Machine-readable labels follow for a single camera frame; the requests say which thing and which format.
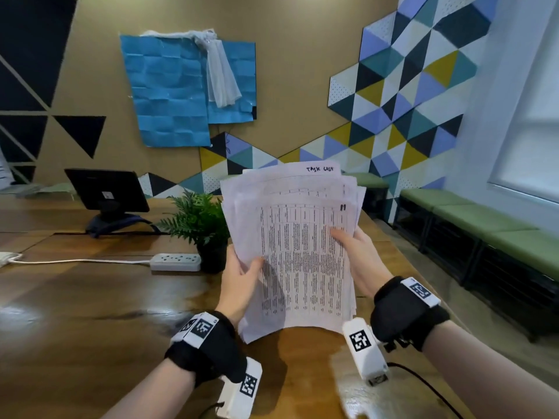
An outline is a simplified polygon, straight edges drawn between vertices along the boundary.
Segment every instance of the electrical outlet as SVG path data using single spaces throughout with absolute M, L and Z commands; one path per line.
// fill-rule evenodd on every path
M 8 264 L 8 260 L 13 259 L 17 256 L 17 253 L 11 253 L 9 251 L 0 251 L 0 267 Z
M 160 253 L 149 261 L 151 270 L 197 272 L 202 260 L 198 254 Z

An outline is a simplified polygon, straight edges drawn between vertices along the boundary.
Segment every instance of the beige wall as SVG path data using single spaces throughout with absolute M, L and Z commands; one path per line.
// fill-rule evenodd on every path
M 143 145 L 119 34 L 214 28 L 224 40 L 255 41 L 258 120 L 220 130 L 280 156 L 346 122 L 326 106 L 329 78 L 357 62 L 362 28 L 396 6 L 397 0 L 79 0 L 51 113 L 107 116 L 105 128 L 92 160 L 51 118 L 34 181 L 66 181 L 68 167 L 149 171 L 174 182 L 200 172 L 197 148 Z

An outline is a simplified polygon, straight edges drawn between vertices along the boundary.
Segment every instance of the potted plant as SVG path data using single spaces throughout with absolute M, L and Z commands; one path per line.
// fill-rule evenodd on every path
M 171 197 L 178 212 L 162 219 L 158 226 L 172 236 L 193 242 L 202 258 L 201 270 L 218 273 L 225 269 L 229 229 L 221 201 L 212 194 L 185 190 L 182 197 Z

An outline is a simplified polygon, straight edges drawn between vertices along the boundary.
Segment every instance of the green cushion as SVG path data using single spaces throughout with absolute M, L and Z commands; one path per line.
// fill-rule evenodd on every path
M 381 177 L 372 173 L 344 173 L 346 176 L 355 176 L 357 178 L 357 185 L 366 188 L 388 188 L 388 183 Z
M 441 205 L 433 214 L 486 241 L 489 233 L 534 230 L 537 227 L 479 204 Z
M 488 244 L 559 281 L 559 239 L 540 230 L 496 232 Z
M 407 198 L 430 212 L 438 205 L 473 204 L 470 200 L 443 189 L 403 189 L 400 197 Z

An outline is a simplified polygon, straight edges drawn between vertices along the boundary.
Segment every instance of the black plant pot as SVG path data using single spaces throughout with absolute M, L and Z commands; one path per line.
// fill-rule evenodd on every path
M 202 258 L 200 265 L 202 272 L 215 274 L 225 269 L 227 241 L 223 244 L 197 245 L 196 248 Z

